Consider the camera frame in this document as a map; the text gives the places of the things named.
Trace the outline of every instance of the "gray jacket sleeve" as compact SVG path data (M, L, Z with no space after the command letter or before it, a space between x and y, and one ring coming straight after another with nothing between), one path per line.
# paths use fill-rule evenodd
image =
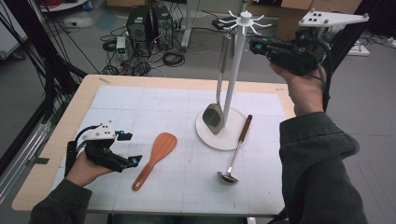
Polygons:
M32 210L29 224L82 224L92 192L64 179Z
M343 164L359 144L325 113L280 124L282 193L290 223L367 223Z

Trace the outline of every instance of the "dark sleeve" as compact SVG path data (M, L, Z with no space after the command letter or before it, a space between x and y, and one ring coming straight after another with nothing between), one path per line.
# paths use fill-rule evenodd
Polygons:
M325 113L280 124L282 193L290 223L367 223L343 164L359 144Z
M92 192L64 179L32 210L29 224L84 223Z

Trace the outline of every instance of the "computer tower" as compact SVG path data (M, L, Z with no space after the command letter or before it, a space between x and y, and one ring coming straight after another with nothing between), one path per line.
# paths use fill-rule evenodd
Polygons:
M132 6L126 22L126 28L131 39L133 50L141 50L144 55L150 55L149 45L153 40L153 30L148 6Z
M154 36L158 37L157 43L160 49L173 48L173 18L166 6L154 6L152 8L152 20Z

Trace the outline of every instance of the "gray floor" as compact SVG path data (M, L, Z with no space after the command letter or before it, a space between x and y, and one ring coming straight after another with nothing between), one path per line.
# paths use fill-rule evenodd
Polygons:
M94 26L78 30L71 36L101 71L106 65L106 53L99 37L121 27L126 20L122 17L125 14L111 13L101 4L96 7L90 12ZM68 10L57 16L61 18L76 12L79 9ZM210 15L199 17L194 26L210 27L208 24L212 19ZM191 47L185 54L185 64L178 68L163 66L161 69L167 77L216 79L220 40L219 34L194 30ZM96 73L71 41L65 38L64 44L75 66L88 73ZM369 57L347 56L335 72L328 114L340 128L361 143L361 152L346 159L345 164L352 183L363 198L369 222L395 223L396 122L393 115L396 114L396 89L393 88L396 85L396 53L395 49L380 45L366 48L371 53ZM229 68L227 66L225 78L229 75ZM152 70L150 75L162 77L163 73ZM265 58L253 55L248 50L244 52L238 80L283 83L269 69ZM0 62L1 155L38 107L43 92L28 60ZM0 223L27 223L29 213L13 211L10 205L28 173L29 167L26 167L0 205ZM89 214L86 223L106 223L106 215Z

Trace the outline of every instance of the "spatula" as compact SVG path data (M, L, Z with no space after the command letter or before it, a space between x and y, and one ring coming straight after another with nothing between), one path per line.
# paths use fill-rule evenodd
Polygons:
M176 146L177 138L171 133L160 133L154 141L149 162L132 185L133 190L139 190L148 178L154 165L168 155Z

